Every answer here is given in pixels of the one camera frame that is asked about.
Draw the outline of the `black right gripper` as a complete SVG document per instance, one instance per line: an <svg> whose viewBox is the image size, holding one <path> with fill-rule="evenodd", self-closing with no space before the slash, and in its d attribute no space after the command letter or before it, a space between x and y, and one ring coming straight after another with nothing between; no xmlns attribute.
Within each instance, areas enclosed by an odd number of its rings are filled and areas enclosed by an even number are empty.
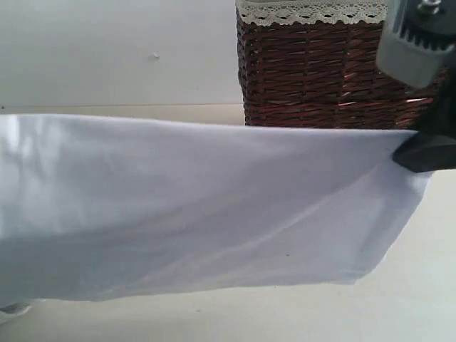
<svg viewBox="0 0 456 342"><path fill-rule="evenodd" d="M396 164L414 173L455 169L455 68L449 69L413 129L418 133L393 153Z"/></svg>

